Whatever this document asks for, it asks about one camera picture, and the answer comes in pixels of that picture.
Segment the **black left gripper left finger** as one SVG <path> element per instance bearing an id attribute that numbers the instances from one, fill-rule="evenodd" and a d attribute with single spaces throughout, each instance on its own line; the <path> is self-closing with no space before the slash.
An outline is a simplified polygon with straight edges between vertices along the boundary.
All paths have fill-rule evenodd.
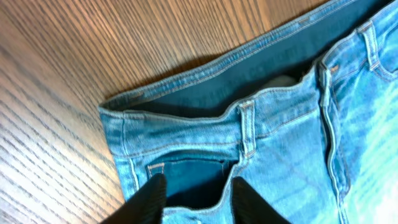
<path id="1" fill-rule="evenodd" d="M 161 224 L 167 201 L 166 188 L 165 175 L 155 174 L 101 224 Z"/>

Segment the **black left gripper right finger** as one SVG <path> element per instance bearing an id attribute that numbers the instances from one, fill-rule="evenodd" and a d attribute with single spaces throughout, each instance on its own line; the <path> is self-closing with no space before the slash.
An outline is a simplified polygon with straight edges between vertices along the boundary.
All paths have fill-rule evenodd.
<path id="1" fill-rule="evenodd" d="M 242 177 L 232 181 L 231 205 L 235 224 L 290 224 Z"/>

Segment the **light blue denim jeans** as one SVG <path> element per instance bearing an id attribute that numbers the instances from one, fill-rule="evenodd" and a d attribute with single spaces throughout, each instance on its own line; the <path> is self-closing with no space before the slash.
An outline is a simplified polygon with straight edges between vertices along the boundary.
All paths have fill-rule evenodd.
<path id="1" fill-rule="evenodd" d="M 242 177 L 291 223 L 397 222 L 397 2 L 329 1 L 99 106 L 125 199 L 167 179 L 164 223 L 232 223 Z"/>

